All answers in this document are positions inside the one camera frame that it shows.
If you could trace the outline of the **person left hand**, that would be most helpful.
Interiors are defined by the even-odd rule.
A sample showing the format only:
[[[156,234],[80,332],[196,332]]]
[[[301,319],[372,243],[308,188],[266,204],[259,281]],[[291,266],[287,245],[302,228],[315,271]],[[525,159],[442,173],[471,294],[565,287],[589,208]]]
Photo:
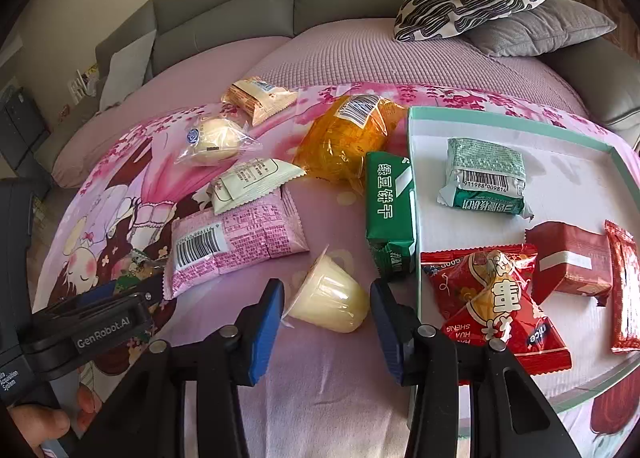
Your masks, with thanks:
[[[96,392],[81,384],[77,390],[78,414],[76,426],[82,432],[88,429],[103,402]],[[70,416],[62,409],[51,409],[37,405],[11,406],[9,415],[21,431],[23,438],[35,457],[44,457],[41,445],[64,436],[72,427]]]

